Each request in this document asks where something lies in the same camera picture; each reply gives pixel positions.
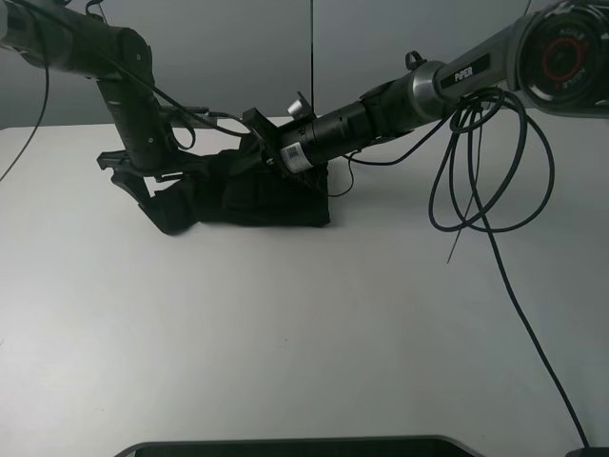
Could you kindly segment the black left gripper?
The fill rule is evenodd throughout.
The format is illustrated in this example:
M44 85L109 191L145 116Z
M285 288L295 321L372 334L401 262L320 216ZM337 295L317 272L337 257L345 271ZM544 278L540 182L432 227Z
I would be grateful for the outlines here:
M214 155L196 155L179 149L124 149L102 152L100 169L112 169L111 182L131 196L141 209L152 209L155 201L144 178L165 181L169 176L204 173Z

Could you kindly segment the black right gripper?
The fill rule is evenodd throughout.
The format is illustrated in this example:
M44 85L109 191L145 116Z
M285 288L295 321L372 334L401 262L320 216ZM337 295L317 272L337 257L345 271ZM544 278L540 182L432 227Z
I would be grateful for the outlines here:
M310 190L324 189L324 167L314 166L305 155L305 148L298 138L285 139L291 131L299 133L311 117L292 120L276 126L257 109L243 113L243 122L257 140L262 163L275 174L296 185Z

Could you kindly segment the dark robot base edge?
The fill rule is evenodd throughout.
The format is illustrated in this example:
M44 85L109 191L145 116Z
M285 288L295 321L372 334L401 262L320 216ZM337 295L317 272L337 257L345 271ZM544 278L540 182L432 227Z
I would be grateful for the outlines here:
M308 438L274 440L148 442L125 448L120 456L477 456L447 437Z

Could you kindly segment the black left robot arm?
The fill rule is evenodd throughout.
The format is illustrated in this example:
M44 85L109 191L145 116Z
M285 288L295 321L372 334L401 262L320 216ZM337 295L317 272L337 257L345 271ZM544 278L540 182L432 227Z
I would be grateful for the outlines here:
M123 143L104 152L101 169L142 208L152 206L146 178L159 182L198 177L203 161L173 134L176 127L216 129L206 109L189 109L159 90L151 48L135 30L110 26L62 1L4 1L1 46L33 67L91 79L97 85Z

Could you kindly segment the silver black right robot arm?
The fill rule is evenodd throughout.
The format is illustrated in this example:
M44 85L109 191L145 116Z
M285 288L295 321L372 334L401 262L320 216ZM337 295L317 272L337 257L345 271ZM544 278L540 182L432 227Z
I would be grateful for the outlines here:
M277 128L250 109L244 120L263 145L264 163L293 176L439 121L500 82L548 114L607 117L607 2L556 2L449 64L418 61L405 76L321 117L303 115Z

